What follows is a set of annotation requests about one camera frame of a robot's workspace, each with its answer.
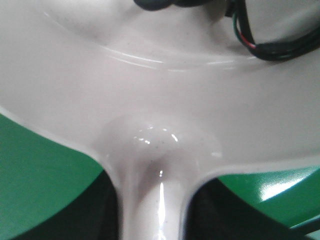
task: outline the glossy white plastic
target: glossy white plastic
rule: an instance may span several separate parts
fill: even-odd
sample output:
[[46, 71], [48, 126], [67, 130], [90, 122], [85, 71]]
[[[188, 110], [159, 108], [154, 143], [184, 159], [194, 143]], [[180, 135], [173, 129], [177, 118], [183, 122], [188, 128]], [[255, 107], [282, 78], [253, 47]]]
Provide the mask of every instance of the glossy white plastic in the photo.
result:
[[320, 163], [320, 51], [258, 60], [225, 7], [0, 2], [0, 112], [101, 163], [123, 240], [182, 239], [209, 179]]

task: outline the plastic surface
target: plastic surface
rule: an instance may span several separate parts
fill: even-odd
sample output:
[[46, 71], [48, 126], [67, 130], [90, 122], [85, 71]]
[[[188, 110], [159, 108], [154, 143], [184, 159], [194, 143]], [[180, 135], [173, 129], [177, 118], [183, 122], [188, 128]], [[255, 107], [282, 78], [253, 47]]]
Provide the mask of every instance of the plastic surface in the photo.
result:
[[11, 239], [66, 207], [102, 171], [91, 158], [0, 115], [0, 239]]
[[251, 206], [293, 227], [320, 213], [320, 168], [228, 175], [219, 178]]
[[278, 64], [251, 57], [219, 20], [225, 1], [0, 9], [0, 111], [103, 165], [124, 240], [181, 238], [208, 179], [320, 162], [319, 50]]

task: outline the black cable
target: black cable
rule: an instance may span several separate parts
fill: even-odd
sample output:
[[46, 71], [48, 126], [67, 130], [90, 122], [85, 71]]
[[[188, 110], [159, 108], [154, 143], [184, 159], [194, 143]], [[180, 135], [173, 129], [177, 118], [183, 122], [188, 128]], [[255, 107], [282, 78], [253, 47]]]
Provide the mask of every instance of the black cable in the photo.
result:
[[236, 11], [233, 15], [233, 27], [236, 36], [248, 50], [259, 59], [266, 61], [290, 60], [320, 47], [320, 26], [302, 37], [288, 42], [268, 42], [255, 44], [245, 0], [233, 0]]

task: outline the wire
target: wire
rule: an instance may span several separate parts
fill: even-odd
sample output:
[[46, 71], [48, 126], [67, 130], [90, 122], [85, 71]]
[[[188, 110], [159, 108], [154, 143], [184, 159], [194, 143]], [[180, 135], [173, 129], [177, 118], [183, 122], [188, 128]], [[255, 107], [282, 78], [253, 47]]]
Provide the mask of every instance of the wire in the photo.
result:
[[239, 41], [257, 58], [266, 61], [285, 61], [320, 47], [320, 26], [293, 41], [256, 44], [250, 30], [245, 0], [233, 1], [236, 5], [232, 16], [234, 33]]

